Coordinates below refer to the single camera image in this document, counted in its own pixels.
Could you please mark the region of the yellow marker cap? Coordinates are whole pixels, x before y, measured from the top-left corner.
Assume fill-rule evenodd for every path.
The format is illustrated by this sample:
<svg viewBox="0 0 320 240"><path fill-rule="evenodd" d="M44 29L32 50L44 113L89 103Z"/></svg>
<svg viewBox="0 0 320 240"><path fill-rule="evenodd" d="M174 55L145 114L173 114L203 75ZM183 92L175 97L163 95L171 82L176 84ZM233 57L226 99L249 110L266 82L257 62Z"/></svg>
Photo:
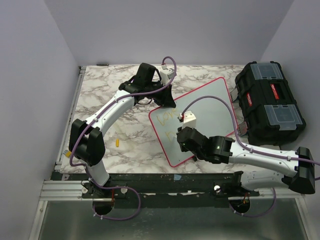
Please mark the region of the yellow marker cap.
<svg viewBox="0 0 320 240"><path fill-rule="evenodd" d="M120 146L120 140L119 139L116 139L115 141L115 146L118 148Z"/></svg>

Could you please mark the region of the pink framed whiteboard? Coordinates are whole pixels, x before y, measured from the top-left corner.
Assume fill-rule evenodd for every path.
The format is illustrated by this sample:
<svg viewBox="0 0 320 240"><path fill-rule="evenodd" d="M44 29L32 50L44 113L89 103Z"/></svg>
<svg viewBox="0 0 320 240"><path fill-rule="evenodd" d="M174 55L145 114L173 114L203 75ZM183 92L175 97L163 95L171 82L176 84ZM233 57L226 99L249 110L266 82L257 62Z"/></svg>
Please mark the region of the pink framed whiteboard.
<svg viewBox="0 0 320 240"><path fill-rule="evenodd" d="M206 137L230 136L234 133L232 118L227 107L213 98L197 101L183 114L184 120L178 117L194 100L202 96L215 96L222 99L233 109L227 82L223 77L216 78L194 90L177 97L175 108L158 107L149 112L148 117L158 138L160 146L168 161L175 168L192 158L191 152L182 152L177 142L178 128L195 128Z"/></svg>

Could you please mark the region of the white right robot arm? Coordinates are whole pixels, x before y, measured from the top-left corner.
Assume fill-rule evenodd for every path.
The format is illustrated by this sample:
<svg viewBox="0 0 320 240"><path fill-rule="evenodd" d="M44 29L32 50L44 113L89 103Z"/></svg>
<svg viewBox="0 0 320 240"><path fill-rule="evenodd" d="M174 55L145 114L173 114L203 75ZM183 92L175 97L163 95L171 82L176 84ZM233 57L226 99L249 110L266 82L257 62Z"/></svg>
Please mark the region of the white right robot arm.
<svg viewBox="0 0 320 240"><path fill-rule="evenodd" d="M230 191L241 196L260 188L283 187L305 195L316 192L315 162L309 149L274 150L245 144L225 136L206 137L195 128L180 127L177 142L182 152L212 164L244 164L261 171L243 173L230 183Z"/></svg>

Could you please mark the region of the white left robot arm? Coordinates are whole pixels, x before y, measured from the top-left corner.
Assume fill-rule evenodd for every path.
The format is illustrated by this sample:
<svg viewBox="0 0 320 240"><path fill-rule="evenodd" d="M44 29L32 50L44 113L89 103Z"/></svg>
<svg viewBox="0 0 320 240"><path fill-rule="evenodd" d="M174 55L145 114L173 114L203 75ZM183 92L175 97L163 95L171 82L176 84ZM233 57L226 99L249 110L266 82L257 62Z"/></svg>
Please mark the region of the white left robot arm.
<svg viewBox="0 0 320 240"><path fill-rule="evenodd" d="M104 136L109 128L139 101L147 98L160 107L175 108L172 96L172 82L177 67L168 68L165 63L158 69L148 63L141 63L134 76L121 83L111 100L86 120L75 119L71 125L69 164L84 167L89 180L94 183L93 191L101 198L111 191L110 175L103 163L106 152Z"/></svg>

